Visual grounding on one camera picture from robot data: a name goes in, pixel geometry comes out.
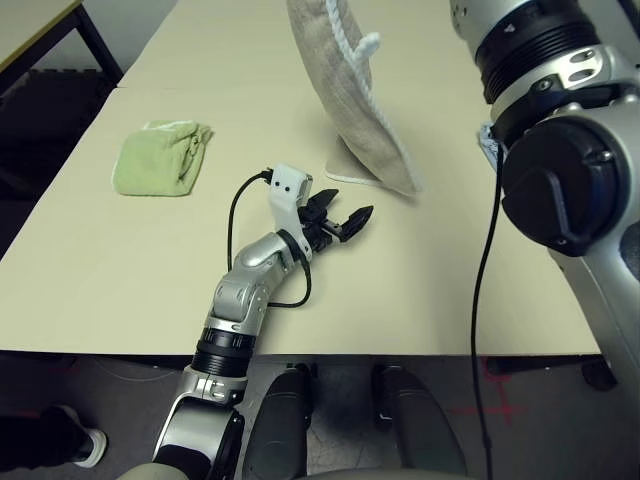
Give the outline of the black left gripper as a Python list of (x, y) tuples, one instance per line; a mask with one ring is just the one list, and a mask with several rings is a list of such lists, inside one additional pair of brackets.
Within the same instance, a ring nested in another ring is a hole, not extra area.
[(333, 222), (328, 218), (327, 209), (338, 193), (338, 189), (319, 191), (298, 209), (302, 231), (312, 251), (324, 250), (334, 238), (341, 243), (349, 241), (364, 228), (374, 211), (372, 205), (361, 207), (342, 225)]

